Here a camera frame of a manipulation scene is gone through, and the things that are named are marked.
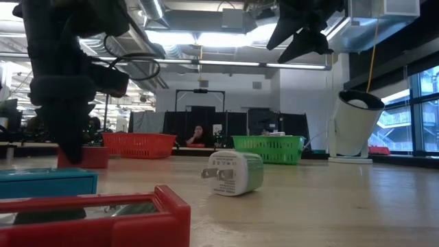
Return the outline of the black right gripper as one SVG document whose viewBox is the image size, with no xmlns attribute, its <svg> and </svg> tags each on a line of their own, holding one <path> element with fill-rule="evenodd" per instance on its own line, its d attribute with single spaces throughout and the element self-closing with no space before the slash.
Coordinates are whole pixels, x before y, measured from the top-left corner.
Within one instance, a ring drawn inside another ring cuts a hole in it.
<svg viewBox="0 0 439 247">
<path fill-rule="evenodd" d="M 344 0 L 279 0 L 280 17 L 266 45 L 273 50 L 300 28 L 323 30 L 328 19 L 344 10 Z M 311 30 L 295 34 L 293 41 L 281 54 L 277 62 L 283 64 L 297 57 L 315 52 L 320 55 L 332 54 L 327 37 Z"/>
</svg>

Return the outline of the green plastic basket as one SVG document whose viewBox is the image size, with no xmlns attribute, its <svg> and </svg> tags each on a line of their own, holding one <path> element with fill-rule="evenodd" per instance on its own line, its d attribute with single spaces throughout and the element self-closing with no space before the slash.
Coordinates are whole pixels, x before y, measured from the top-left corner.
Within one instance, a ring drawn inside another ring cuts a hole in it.
<svg viewBox="0 0 439 247">
<path fill-rule="evenodd" d="M 264 163 L 296 165 L 301 159 L 305 138 L 300 136 L 233 136 L 238 152 L 258 154 Z"/>
</svg>

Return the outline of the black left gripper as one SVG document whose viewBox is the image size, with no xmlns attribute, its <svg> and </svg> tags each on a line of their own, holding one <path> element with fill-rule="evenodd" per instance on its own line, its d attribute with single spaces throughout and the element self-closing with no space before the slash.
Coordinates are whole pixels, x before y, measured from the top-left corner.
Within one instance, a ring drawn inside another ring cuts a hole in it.
<svg viewBox="0 0 439 247">
<path fill-rule="evenodd" d="M 97 87 L 88 74 L 91 62 L 76 37 L 44 39 L 27 37 L 27 54 L 34 77 L 30 84 L 31 102 L 40 107 L 44 127 L 68 161 L 82 161 L 82 133 Z M 72 104 L 57 101 L 79 100 Z"/>
</svg>

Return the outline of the window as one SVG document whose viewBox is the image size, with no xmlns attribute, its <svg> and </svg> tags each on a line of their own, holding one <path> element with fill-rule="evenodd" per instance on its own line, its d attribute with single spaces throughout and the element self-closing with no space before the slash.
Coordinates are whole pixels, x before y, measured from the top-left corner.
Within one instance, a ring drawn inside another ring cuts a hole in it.
<svg viewBox="0 0 439 247">
<path fill-rule="evenodd" d="M 391 154 L 439 155 L 439 65 L 374 90 L 385 104 L 369 146 L 388 147 Z"/>
</svg>

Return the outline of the person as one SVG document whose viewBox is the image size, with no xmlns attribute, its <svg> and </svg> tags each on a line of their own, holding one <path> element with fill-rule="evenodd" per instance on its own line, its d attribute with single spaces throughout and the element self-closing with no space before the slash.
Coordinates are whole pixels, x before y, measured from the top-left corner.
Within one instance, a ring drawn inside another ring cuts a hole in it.
<svg viewBox="0 0 439 247">
<path fill-rule="evenodd" d="M 213 146 L 213 141 L 210 132 L 198 125 L 193 131 L 193 136 L 186 140 L 186 145 L 203 145 L 206 148 L 211 148 Z"/>
<path fill-rule="evenodd" d="M 98 117 L 89 117 L 88 125 L 85 129 L 85 138 L 87 144 L 99 143 L 102 141 L 101 121 Z"/>
</svg>

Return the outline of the teal rectangular box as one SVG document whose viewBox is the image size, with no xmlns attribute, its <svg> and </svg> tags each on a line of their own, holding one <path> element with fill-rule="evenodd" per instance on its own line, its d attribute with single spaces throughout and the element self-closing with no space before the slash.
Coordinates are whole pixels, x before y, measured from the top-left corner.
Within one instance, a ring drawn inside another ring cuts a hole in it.
<svg viewBox="0 0 439 247">
<path fill-rule="evenodd" d="M 95 194 L 98 174 L 81 168 L 0 170 L 0 199 Z"/>
</svg>

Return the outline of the red plastic basket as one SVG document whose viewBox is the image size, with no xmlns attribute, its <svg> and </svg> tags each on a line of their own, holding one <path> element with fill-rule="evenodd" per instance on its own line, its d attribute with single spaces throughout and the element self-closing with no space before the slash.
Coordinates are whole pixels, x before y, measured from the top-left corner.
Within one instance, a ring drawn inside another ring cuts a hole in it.
<svg viewBox="0 0 439 247">
<path fill-rule="evenodd" d="M 171 155 L 176 136 L 157 133 L 104 132 L 104 146 L 121 158 L 158 159 Z"/>
</svg>

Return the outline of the grey cover sheet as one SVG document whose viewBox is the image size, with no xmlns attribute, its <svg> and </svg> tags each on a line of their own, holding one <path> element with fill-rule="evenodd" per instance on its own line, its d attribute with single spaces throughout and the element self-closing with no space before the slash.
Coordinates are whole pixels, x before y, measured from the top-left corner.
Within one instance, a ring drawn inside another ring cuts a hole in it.
<svg viewBox="0 0 439 247">
<path fill-rule="evenodd" d="M 165 113 L 133 112 L 130 127 L 134 133 L 161 133 L 165 123 Z"/>
</svg>

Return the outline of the red wall charger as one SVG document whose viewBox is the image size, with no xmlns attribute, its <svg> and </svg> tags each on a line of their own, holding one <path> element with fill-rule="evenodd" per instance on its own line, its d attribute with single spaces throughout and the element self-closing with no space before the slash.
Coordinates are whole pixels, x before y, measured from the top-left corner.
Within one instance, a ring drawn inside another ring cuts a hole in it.
<svg viewBox="0 0 439 247">
<path fill-rule="evenodd" d="M 106 169 L 110 152 L 105 147 L 82 147 L 82 161 L 71 163 L 60 148 L 58 148 L 57 168 L 79 167 L 82 169 Z"/>
</svg>

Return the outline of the white spot lamp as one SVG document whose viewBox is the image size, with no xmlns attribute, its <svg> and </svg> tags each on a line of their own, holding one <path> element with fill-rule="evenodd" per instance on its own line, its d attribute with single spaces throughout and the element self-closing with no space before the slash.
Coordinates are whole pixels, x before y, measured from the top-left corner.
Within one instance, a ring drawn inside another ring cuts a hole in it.
<svg viewBox="0 0 439 247">
<path fill-rule="evenodd" d="M 328 123 L 329 162 L 372 163 L 368 139 L 385 108 L 380 98 L 362 91 L 341 91 Z"/>
</svg>

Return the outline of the black frame rig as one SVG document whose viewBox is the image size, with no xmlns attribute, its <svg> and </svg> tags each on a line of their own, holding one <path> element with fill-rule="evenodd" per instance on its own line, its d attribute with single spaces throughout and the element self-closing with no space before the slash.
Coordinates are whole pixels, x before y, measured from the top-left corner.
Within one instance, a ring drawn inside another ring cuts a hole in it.
<svg viewBox="0 0 439 247">
<path fill-rule="evenodd" d="M 107 117 L 108 117 L 108 102 L 109 102 L 109 94 L 106 94 L 106 100 L 105 100 L 105 106 L 104 106 L 104 123 L 103 123 L 103 130 L 106 130 L 107 125 Z"/>
<path fill-rule="evenodd" d="M 178 110 L 178 94 L 179 92 L 190 92 L 196 94 L 207 94 L 207 93 L 221 93 L 222 94 L 222 112 L 226 112 L 225 103 L 226 103 L 226 91 L 212 91 L 208 89 L 176 89 L 175 98 L 174 98 L 174 111 Z"/>
</svg>

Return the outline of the red digital timer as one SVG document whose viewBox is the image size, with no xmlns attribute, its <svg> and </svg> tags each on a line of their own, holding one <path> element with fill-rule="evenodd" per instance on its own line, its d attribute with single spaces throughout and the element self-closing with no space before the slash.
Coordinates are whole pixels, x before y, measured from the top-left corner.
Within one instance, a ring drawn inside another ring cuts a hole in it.
<svg viewBox="0 0 439 247">
<path fill-rule="evenodd" d="M 189 247 L 191 207 L 149 193 L 0 200 L 0 247 Z"/>
</svg>

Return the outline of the black monitor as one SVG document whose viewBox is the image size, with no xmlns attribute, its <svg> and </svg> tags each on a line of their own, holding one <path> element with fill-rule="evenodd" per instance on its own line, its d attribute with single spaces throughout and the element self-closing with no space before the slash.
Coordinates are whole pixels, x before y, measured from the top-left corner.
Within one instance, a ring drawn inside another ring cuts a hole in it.
<svg viewBox="0 0 439 247">
<path fill-rule="evenodd" d="M 16 132 L 21 126 L 23 113 L 18 110 L 18 99 L 0 101 L 0 126 Z"/>
</svg>

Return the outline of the green and white charger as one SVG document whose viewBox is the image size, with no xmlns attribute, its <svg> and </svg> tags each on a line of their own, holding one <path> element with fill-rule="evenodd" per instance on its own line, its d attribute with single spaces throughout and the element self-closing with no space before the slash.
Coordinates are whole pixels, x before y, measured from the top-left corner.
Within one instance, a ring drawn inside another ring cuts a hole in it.
<svg viewBox="0 0 439 247">
<path fill-rule="evenodd" d="M 262 186 L 263 159 L 258 154 L 217 151 L 210 155 L 201 177 L 209 180 L 215 194 L 240 196 Z"/>
</svg>

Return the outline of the black partition screen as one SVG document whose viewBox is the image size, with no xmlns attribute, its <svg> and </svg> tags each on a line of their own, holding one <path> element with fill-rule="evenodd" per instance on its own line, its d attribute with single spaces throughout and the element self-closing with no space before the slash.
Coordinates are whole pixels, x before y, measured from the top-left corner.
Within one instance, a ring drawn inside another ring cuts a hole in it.
<svg viewBox="0 0 439 247">
<path fill-rule="evenodd" d="M 222 124 L 219 136 L 213 135 L 213 124 Z M 177 136 L 179 145 L 193 136 L 196 126 L 210 132 L 213 144 L 233 147 L 233 136 L 262 135 L 265 132 L 284 132 L 286 135 L 309 140 L 309 127 L 305 114 L 287 114 L 267 108 L 251 108 L 243 112 L 217 112 L 213 106 L 194 106 L 191 110 L 165 113 L 163 132 Z"/>
</svg>

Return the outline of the long ceiling light bar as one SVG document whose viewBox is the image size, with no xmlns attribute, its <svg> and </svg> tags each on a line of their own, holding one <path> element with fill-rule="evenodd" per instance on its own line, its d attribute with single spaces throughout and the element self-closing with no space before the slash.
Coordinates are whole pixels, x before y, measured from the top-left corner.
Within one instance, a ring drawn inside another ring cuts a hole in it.
<svg viewBox="0 0 439 247">
<path fill-rule="evenodd" d="M 29 60 L 29 56 L 26 53 L 13 53 L 13 52 L 0 52 L 0 58 L 7 59 L 21 59 Z M 116 60 L 114 57 L 98 56 L 100 60 L 106 62 L 112 62 Z M 329 71 L 332 66 L 319 65 L 319 64 L 277 64 L 266 62 L 233 62 L 222 60 L 185 60 L 185 59 L 158 59 L 153 58 L 159 64 L 179 64 L 179 65 L 212 65 L 212 66 L 231 66 L 231 67 L 261 67 L 269 69 L 303 69 L 303 70 L 316 70 L 316 71 Z"/>
</svg>

